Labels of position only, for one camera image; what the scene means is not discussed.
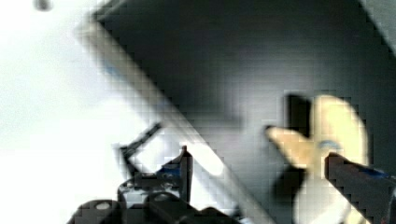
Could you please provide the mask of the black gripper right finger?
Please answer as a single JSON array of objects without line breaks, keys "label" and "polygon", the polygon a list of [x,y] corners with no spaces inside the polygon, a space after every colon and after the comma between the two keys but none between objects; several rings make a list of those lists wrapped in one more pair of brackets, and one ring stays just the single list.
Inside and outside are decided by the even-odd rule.
[{"label": "black gripper right finger", "polygon": [[332,152],[325,158],[325,177],[371,224],[396,224],[394,175]]}]

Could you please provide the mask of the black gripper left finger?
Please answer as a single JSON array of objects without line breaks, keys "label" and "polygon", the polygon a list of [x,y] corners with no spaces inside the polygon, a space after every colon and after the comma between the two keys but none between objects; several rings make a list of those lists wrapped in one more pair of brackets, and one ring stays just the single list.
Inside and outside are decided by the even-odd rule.
[{"label": "black gripper left finger", "polygon": [[119,185],[119,202],[125,205],[135,205],[145,201],[150,194],[163,191],[174,194],[187,202],[191,200],[193,156],[186,146],[181,148],[177,157],[153,173],[139,171],[132,163],[132,154],[126,153],[126,147],[122,147],[120,151],[129,177]]}]

